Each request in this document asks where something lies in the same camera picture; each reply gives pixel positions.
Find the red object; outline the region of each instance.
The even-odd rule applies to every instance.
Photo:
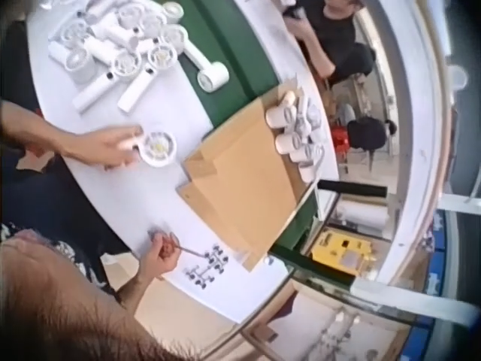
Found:
[[[345,126],[332,126],[331,137],[336,154],[346,154],[351,148]]]

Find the yellow object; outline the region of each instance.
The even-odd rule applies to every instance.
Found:
[[[316,262],[354,276],[360,275],[366,265],[375,260],[372,253],[369,241],[332,229],[321,233],[312,250]]]

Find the hand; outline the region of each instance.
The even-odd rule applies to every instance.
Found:
[[[299,40],[309,40],[315,33],[313,27],[310,25],[307,18],[293,19],[291,17],[284,17],[284,23],[287,30]]]
[[[137,160],[133,150],[119,149],[121,141],[142,134],[140,126],[114,126],[75,135],[68,140],[68,156],[88,165],[114,168]]]
[[[175,247],[179,240],[171,233],[156,232],[152,238],[152,246],[140,262],[138,278],[151,282],[154,278],[171,272],[177,267],[180,249]]]

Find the cardboard sheet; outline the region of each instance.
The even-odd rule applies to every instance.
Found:
[[[307,186],[289,156],[277,153],[279,132],[265,112],[288,90],[290,80],[256,99],[204,140],[184,162],[191,183],[179,194],[231,248],[249,254],[252,269],[280,236]]]

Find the green table surface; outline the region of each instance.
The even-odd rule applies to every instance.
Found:
[[[233,1],[176,0],[184,8],[180,22],[201,52],[211,61],[227,66],[229,82],[214,93],[197,83],[197,68],[185,57],[180,64],[201,100],[214,128],[252,100],[279,85],[276,73],[247,19]],[[314,194],[277,239],[276,244],[292,249],[310,228],[317,212]]]

